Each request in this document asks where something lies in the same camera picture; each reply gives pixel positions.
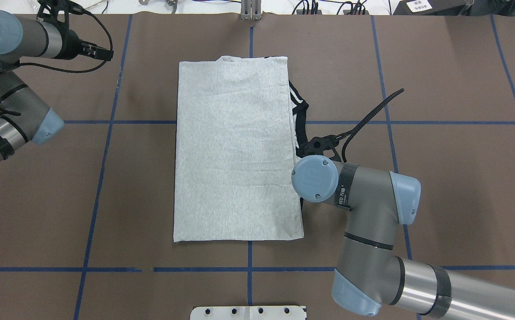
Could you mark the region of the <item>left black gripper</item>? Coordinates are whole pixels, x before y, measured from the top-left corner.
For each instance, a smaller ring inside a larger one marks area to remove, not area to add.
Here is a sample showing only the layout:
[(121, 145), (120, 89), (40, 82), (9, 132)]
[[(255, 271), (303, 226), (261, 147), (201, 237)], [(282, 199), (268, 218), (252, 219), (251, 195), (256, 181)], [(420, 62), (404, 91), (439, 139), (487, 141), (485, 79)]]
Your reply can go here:
[(91, 57), (95, 60), (111, 61), (113, 49), (107, 49), (95, 43), (81, 41), (78, 34), (69, 28), (60, 28), (62, 46), (60, 60), (72, 60), (78, 55)]

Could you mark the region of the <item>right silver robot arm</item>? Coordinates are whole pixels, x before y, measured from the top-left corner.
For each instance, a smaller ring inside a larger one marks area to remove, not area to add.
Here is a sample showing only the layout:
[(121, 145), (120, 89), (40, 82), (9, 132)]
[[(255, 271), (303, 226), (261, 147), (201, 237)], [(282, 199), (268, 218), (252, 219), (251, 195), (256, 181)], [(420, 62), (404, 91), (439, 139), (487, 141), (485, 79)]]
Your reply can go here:
[(515, 289), (394, 255), (400, 225), (415, 220), (419, 180), (310, 155), (291, 182), (305, 201), (348, 214), (331, 291), (341, 308), (376, 316), (387, 304), (435, 320), (515, 320)]

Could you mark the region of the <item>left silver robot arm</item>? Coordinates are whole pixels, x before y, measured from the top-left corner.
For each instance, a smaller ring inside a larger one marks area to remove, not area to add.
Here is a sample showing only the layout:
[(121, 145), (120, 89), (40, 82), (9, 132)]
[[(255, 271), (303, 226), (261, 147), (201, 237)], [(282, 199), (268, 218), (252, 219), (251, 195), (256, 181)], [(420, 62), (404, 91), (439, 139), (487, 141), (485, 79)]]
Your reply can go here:
[(35, 20), (0, 10), (0, 162), (25, 144), (44, 144), (64, 127), (64, 120), (16, 74), (20, 67), (55, 68), (22, 63), (22, 57), (71, 60), (87, 56), (103, 67), (112, 60), (113, 43), (103, 48), (81, 39), (70, 28), (70, 15), (92, 12), (71, 0), (40, 0)]

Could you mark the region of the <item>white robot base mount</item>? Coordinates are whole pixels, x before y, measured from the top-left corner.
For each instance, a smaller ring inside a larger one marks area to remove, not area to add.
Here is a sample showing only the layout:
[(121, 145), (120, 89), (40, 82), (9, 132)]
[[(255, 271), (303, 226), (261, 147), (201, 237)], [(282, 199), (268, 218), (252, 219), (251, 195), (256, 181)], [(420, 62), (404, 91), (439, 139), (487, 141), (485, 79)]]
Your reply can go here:
[(191, 320), (306, 320), (305, 306), (201, 306), (190, 314)]

